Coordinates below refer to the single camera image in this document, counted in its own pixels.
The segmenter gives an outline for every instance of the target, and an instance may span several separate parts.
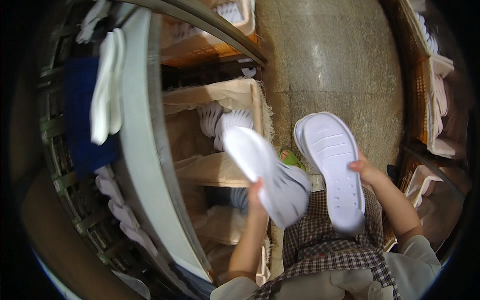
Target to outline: plaid apron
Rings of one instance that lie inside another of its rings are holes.
[[[400,294],[383,256],[382,209],[375,195],[365,194],[366,225],[353,238],[338,235],[332,228],[326,205],[326,192],[313,192],[307,213],[294,225],[285,229],[283,238],[283,267],[285,271],[265,283],[254,299],[269,299],[280,288],[280,281],[303,274],[332,270],[370,269],[374,281],[383,288],[393,286],[393,299]]]

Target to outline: blue towel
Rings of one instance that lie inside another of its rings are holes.
[[[73,167],[79,178],[117,159],[112,136],[99,146],[90,142],[90,104],[96,83],[98,57],[65,63],[63,118]]]

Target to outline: green slipper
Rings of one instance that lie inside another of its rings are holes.
[[[295,156],[295,154],[293,154],[290,150],[287,150],[287,149],[285,149],[283,151],[288,151],[288,156],[283,161],[284,164],[286,164],[287,166],[293,166],[295,164],[298,164],[304,172],[307,171],[305,166],[299,161],[299,159]],[[283,151],[280,152],[280,155],[279,155],[280,160],[282,160],[282,152]]]

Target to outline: foot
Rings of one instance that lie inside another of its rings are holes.
[[[284,161],[285,159],[287,159],[287,157],[288,157],[289,155],[290,155],[290,153],[288,153],[287,150],[283,150],[282,153],[281,153],[280,159],[281,159],[282,161]]]

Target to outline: granite floor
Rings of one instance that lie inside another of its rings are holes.
[[[400,66],[378,0],[261,0],[256,2],[263,72],[278,151],[292,150],[315,190],[321,175],[299,153],[295,122],[329,111],[352,130],[360,150],[378,168],[394,164],[403,131]],[[283,231],[272,225],[272,278],[283,271]]]

